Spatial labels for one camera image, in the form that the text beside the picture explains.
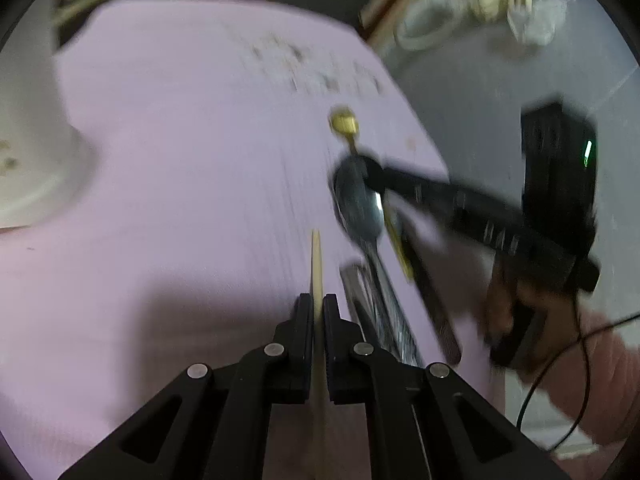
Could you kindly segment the pink sleeved right forearm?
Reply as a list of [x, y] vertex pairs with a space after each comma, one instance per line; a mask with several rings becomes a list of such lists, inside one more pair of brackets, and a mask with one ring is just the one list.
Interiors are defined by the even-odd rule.
[[[639, 349], [626, 346], [613, 332], [586, 342], [591, 388], [584, 418], [579, 424], [597, 445], [626, 440], [639, 420]], [[567, 351], [541, 382], [551, 403], [569, 418], [578, 416], [584, 394], [582, 352]]]

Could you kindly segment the right hand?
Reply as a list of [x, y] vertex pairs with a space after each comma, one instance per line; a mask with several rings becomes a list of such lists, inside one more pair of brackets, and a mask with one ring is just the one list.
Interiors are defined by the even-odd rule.
[[578, 295], [537, 286], [518, 274], [510, 258], [496, 255], [483, 327], [494, 363], [531, 382], [552, 358], [577, 341]]

